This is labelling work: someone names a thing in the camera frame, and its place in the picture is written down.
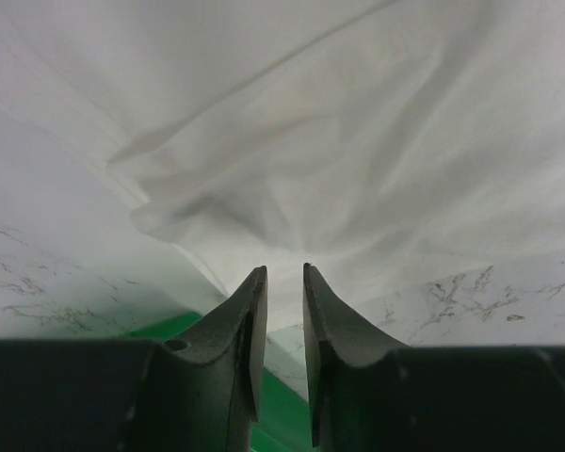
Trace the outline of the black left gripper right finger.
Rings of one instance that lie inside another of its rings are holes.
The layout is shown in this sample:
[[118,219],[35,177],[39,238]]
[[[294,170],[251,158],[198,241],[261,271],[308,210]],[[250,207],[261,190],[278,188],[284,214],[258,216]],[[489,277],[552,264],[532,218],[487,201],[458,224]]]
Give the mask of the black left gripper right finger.
[[565,451],[565,347],[408,347],[303,268],[320,451]]

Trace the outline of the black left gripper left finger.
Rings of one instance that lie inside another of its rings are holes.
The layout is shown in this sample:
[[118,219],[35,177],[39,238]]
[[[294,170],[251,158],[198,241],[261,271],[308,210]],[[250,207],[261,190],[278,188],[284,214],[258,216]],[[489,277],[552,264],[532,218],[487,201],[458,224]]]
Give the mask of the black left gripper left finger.
[[246,451],[259,415],[267,272],[156,339],[0,340],[0,451]]

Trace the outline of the white t shirt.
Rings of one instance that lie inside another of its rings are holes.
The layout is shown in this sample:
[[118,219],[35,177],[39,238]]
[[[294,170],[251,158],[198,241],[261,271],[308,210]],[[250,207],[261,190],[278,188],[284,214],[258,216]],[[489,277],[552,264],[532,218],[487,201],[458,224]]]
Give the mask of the white t shirt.
[[0,108],[272,330],[565,249],[565,1],[0,1]]

